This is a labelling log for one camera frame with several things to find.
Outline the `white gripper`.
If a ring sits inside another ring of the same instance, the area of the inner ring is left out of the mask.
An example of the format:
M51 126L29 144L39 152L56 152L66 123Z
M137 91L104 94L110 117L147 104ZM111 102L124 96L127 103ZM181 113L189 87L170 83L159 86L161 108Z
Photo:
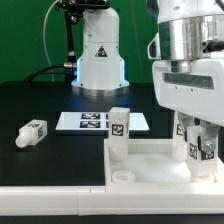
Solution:
M168 61L155 61L152 71L157 101L179 112L183 137L195 125L193 117L201 119L200 150L214 152L220 126L224 127L224 58L195 60L188 74L172 73Z

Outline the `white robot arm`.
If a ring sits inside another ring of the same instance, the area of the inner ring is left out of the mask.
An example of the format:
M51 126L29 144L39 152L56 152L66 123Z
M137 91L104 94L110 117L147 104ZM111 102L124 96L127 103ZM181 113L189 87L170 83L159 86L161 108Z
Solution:
M128 85L119 56L119 17L108 0L77 0L84 8L83 54L72 86L87 94ZM179 113L183 128L200 120L204 153L224 127L224 0L146 0L158 31L147 53L158 103Z

